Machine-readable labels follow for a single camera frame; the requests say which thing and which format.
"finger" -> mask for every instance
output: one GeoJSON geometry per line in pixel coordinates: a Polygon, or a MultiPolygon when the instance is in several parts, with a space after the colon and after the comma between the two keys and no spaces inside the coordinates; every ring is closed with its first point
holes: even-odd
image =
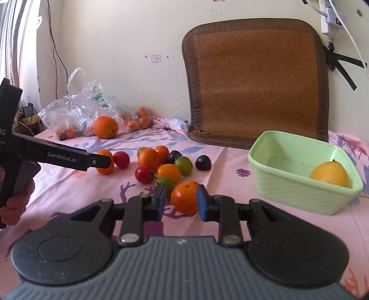
{"type": "Polygon", "coordinates": [[[5,170],[0,167],[0,182],[3,182],[5,178],[5,170]]]}
{"type": "Polygon", "coordinates": [[[1,218],[1,222],[3,222],[5,225],[14,226],[17,225],[21,217],[14,218],[14,219],[5,219],[1,218]]]}
{"type": "Polygon", "coordinates": [[[23,207],[26,207],[29,201],[30,197],[25,192],[23,192],[18,196],[9,198],[6,202],[6,207],[9,209],[21,209],[23,207]]]}
{"type": "Polygon", "coordinates": [[[9,209],[7,207],[1,207],[0,208],[0,217],[5,219],[14,219],[20,217],[24,212],[26,208],[22,207],[20,209],[9,209]]]}
{"type": "Polygon", "coordinates": [[[36,188],[35,182],[32,180],[30,183],[27,184],[25,192],[27,193],[28,196],[31,196],[35,191],[35,188],[36,188]]]}

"white wall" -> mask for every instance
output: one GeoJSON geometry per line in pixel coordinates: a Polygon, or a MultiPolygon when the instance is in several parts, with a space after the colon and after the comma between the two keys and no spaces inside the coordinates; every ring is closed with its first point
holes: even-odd
{"type": "MultiPolygon", "coordinates": [[[[369,7],[361,0],[336,2],[369,61],[369,7]]],[[[130,108],[146,105],[161,117],[189,119],[184,35],[203,23],[258,17],[297,18],[320,31],[320,16],[301,0],[63,0],[63,57],[69,72],[85,68],[130,108]],[[151,62],[156,54],[161,63],[151,62]]],[[[358,58],[345,33],[335,46],[358,58]]],[[[353,92],[340,73],[330,74],[330,128],[369,141],[368,78],[363,69],[343,64],[358,89],[353,92]]]]}
{"type": "MultiPolygon", "coordinates": [[[[62,4],[63,0],[50,0],[52,34],[60,56],[63,52],[61,39],[62,4]]],[[[56,75],[55,61],[52,56],[54,45],[50,36],[47,0],[41,0],[39,7],[42,23],[37,30],[37,74],[41,106],[45,107],[56,99],[56,75]]],[[[61,98],[66,93],[66,74],[56,54],[55,58],[58,68],[58,96],[61,98]]]]}

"light green plastic basket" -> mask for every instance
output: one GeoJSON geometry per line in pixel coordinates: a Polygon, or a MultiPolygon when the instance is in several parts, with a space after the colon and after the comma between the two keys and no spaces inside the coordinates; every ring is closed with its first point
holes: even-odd
{"type": "Polygon", "coordinates": [[[307,137],[266,131],[251,147],[248,160],[261,196],[318,214],[335,214],[363,189],[357,169],[342,149],[307,137]],[[351,188],[309,178],[316,166],[333,159],[347,171],[351,188]]]}

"bed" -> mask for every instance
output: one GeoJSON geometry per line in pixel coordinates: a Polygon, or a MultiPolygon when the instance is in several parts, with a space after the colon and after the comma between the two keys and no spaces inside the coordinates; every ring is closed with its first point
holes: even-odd
{"type": "MultiPolygon", "coordinates": [[[[56,141],[49,130],[39,134],[38,138],[56,141]]],[[[153,192],[150,185],[140,184],[134,177],[137,168],[136,151],[140,147],[165,145],[170,150],[180,151],[193,162],[199,155],[206,154],[211,158],[213,168],[209,172],[194,170],[189,180],[204,184],[210,194],[231,196],[236,202],[248,203],[252,198],[263,199],[256,192],[253,169],[247,161],[248,151],[203,145],[190,140],[180,129],[150,128],[113,140],[81,137],[62,143],[89,152],[100,149],[125,151],[131,157],[131,164],[128,169],[116,168],[113,174],[107,176],[93,168],[82,172],[42,165],[41,172],[35,177],[36,190],[21,221],[17,226],[9,226],[0,231],[0,298],[20,283],[10,259],[11,248],[19,237],[101,198],[112,198],[114,203],[124,203],[134,195],[153,192]]],[[[350,260],[341,284],[360,298],[369,292],[369,145],[356,137],[332,132],[330,143],[342,147],[355,163],[364,182],[361,195],[354,197],[334,216],[318,215],[263,200],[332,232],[346,243],[350,260]]],[[[217,224],[203,223],[198,215],[182,215],[171,205],[166,206],[162,222],[148,222],[144,226],[145,236],[217,236],[217,229],[217,224]]],[[[119,224],[113,238],[118,235],[118,230],[119,224]]],[[[249,239],[245,222],[242,222],[242,230],[244,240],[249,239]]]]}

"plastic bag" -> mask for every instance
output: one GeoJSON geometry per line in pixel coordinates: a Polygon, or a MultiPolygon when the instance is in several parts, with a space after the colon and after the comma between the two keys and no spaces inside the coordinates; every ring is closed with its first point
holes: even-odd
{"type": "Polygon", "coordinates": [[[54,131],[58,139],[93,136],[92,126],[99,116],[110,116],[116,120],[118,134],[142,129],[145,127],[143,125],[149,123],[147,116],[142,119],[137,114],[123,109],[117,99],[112,97],[106,99],[101,85],[96,81],[89,82],[86,78],[84,70],[77,68],[68,79],[68,95],[53,101],[39,113],[43,123],[54,131]],[[82,91],[77,91],[72,85],[73,78],[78,72],[84,77],[82,91]]]}

